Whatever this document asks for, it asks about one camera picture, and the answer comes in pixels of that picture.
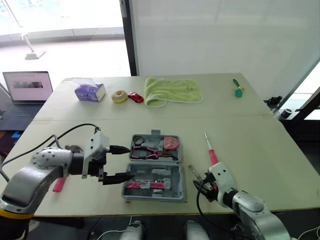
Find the gray tool case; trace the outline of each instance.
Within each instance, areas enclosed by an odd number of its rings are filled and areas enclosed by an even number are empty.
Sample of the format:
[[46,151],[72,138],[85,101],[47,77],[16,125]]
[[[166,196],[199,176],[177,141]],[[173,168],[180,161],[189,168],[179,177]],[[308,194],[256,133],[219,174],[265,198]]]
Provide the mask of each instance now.
[[[175,150],[164,149],[165,137],[177,139],[178,146]],[[182,160],[179,137],[161,135],[160,130],[152,130],[149,135],[133,135],[130,147],[131,163],[127,165],[126,172],[134,174],[135,177],[123,183],[122,197],[125,199],[183,202],[185,199],[184,173],[183,168],[179,165]],[[168,152],[173,157],[159,156],[158,159],[143,159],[152,155],[153,152],[134,147],[157,149],[159,152],[164,151],[165,154]]]

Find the red toy car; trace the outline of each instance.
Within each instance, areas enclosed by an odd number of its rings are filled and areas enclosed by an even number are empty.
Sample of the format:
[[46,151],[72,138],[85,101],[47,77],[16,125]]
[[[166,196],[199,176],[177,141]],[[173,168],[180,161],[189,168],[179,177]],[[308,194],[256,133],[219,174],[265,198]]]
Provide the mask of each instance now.
[[140,96],[138,93],[135,91],[132,91],[129,93],[128,97],[135,101],[136,103],[142,103],[144,101],[144,98]]

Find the laptop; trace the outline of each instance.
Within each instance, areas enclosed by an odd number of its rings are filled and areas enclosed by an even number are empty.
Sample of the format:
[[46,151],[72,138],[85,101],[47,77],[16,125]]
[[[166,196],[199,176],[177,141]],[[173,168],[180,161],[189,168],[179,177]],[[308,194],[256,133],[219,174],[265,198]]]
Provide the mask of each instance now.
[[3,77],[12,100],[0,119],[0,131],[24,131],[53,92],[47,71],[10,71]]

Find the pliers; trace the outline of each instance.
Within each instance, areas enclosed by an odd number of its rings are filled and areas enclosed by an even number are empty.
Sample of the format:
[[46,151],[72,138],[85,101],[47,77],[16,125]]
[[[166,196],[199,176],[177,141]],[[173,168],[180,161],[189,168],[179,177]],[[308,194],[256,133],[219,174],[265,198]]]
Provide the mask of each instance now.
[[157,148],[152,148],[152,147],[147,147],[147,146],[134,146],[132,147],[133,151],[146,151],[151,154],[147,156],[137,156],[134,155],[133,153],[131,154],[132,159],[158,159],[160,158],[172,158],[173,160],[178,160],[176,156],[174,156],[172,153],[169,151],[159,151]]

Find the pink pliers handle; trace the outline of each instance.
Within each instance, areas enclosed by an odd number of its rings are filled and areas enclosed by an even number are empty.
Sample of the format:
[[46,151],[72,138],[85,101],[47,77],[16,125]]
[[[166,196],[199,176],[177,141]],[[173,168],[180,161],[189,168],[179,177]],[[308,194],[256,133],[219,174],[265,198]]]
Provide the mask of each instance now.
[[134,159],[158,159],[158,149],[157,148],[152,148],[152,147],[147,147],[147,146],[134,146],[133,150],[143,150],[147,152],[151,152],[152,154],[149,154],[147,156],[136,156],[136,155],[131,155],[131,158]]

